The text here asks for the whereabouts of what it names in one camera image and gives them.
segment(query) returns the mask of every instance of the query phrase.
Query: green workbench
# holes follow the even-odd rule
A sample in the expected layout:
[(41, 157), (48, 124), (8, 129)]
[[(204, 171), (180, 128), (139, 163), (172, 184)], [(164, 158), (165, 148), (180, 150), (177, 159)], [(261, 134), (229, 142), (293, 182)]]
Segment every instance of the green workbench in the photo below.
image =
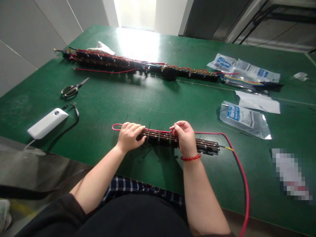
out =
[[(280, 82), (285, 86), (280, 93), (271, 93), (280, 102), (281, 114), (263, 112), (273, 139), (245, 135), (219, 120), (218, 109), (224, 100), (238, 103), (234, 87), (185, 78), (168, 82), (159, 75), (138, 72), (115, 75), (75, 71), (75, 64), (62, 58), (52, 59), (0, 98), (0, 136), (27, 144), (32, 140), (28, 128), (53, 109), (76, 102), (80, 121), (51, 152), (95, 165), (116, 144), (118, 132), (111, 126), (124, 123), (127, 114), (129, 122), (138, 123), (140, 119), (147, 127), (151, 122), (150, 128), (158, 130), (187, 120), (196, 131), (223, 132), (229, 137), (248, 179), (251, 217), (316, 234), (316, 206), (283, 194), (270, 154), (271, 148), (295, 153), (310, 189), (316, 191), (316, 68), (304, 54), (104, 26), (90, 27), (70, 46), (85, 49), (95, 47), (98, 41), (117, 56), (138, 60), (200, 69), (221, 53), (281, 73)], [(300, 71), (310, 79), (301, 82), (291, 77)], [(60, 97), (62, 88), (87, 77), (90, 80), (74, 99)], [(35, 147), (47, 149), (75, 121), (74, 110), (66, 111), (66, 122), (34, 142)], [(203, 138), (228, 145), (221, 135)], [(153, 147), (139, 162), (148, 150), (128, 153), (118, 174), (183, 194), (179, 150)], [(218, 156), (203, 155), (201, 159), (221, 207), (244, 214), (244, 184), (232, 152), (222, 149)]]

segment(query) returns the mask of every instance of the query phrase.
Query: scissors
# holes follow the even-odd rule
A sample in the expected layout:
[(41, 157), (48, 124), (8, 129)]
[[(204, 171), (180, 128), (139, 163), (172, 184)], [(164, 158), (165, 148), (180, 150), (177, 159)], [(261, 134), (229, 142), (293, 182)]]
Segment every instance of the scissors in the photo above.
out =
[(85, 84), (87, 82), (87, 80), (89, 80), (89, 78), (90, 77), (83, 80), (82, 82), (80, 82), (77, 85), (65, 87), (64, 89), (62, 89), (61, 94), (63, 94), (65, 97), (69, 97), (69, 96), (73, 96), (73, 95), (77, 94), (79, 88), (82, 87), (82, 85)]

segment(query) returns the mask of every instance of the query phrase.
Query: red beaded bracelet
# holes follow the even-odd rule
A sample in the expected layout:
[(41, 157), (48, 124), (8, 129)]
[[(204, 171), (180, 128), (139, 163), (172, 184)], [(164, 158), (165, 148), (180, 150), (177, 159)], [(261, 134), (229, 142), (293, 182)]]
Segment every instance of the red beaded bracelet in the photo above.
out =
[(201, 154), (197, 154), (196, 156), (193, 156), (193, 157), (183, 157), (183, 156), (181, 156), (181, 160), (183, 160), (183, 161), (191, 161), (191, 160), (198, 159), (200, 157), (201, 157)]

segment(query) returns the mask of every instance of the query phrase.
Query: checkered fabric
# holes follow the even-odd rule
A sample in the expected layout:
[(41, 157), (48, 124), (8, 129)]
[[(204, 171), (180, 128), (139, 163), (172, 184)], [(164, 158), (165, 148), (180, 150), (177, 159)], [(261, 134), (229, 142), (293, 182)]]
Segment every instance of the checkered fabric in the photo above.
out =
[(162, 197), (164, 199), (167, 199), (175, 204), (177, 204), (180, 207), (185, 206), (185, 200), (184, 197), (172, 193), (169, 191), (166, 191), (161, 188), (157, 188), (154, 186), (147, 185), (145, 183), (139, 182), (137, 180), (133, 180), (130, 178), (126, 178), (120, 175), (115, 175), (105, 192), (105, 195), (100, 202), (99, 207), (104, 206), (107, 204), (110, 200), (114, 198), (118, 198), (119, 196), (122, 196), (124, 194), (129, 194), (129, 193), (148, 193), (151, 195), (156, 195), (159, 197)]

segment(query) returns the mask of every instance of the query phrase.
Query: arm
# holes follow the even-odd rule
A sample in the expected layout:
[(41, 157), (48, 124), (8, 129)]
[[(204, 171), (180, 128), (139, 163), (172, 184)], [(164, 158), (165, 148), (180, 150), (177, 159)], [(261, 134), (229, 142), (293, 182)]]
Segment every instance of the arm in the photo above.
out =
[(87, 214), (100, 203), (124, 156), (145, 142), (136, 137), (145, 128), (126, 122), (122, 125), (117, 145), (70, 191)]
[[(170, 127), (179, 137), (183, 157), (198, 154), (191, 125), (179, 121)], [(208, 181), (200, 159), (183, 163), (184, 193), (188, 223), (194, 235), (229, 234), (230, 228)]]

